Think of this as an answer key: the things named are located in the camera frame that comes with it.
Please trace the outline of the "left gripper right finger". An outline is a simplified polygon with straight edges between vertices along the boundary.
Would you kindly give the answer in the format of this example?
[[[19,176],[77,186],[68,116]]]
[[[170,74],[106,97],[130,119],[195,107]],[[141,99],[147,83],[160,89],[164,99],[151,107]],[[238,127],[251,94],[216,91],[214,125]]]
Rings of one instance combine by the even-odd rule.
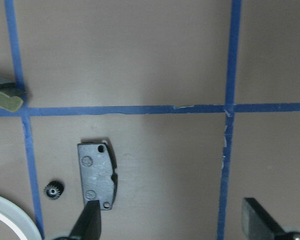
[[[242,231],[247,240],[275,240],[284,229],[253,197],[245,197],[241,206]]]

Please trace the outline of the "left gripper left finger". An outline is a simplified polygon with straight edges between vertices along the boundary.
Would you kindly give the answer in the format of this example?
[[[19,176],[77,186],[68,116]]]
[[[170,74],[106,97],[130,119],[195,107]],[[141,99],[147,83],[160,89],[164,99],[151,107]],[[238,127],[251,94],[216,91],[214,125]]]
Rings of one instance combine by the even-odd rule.
[[[100,201],[90,200],[84,206],[68,237],[71,240],[99,240],[101,232]]]

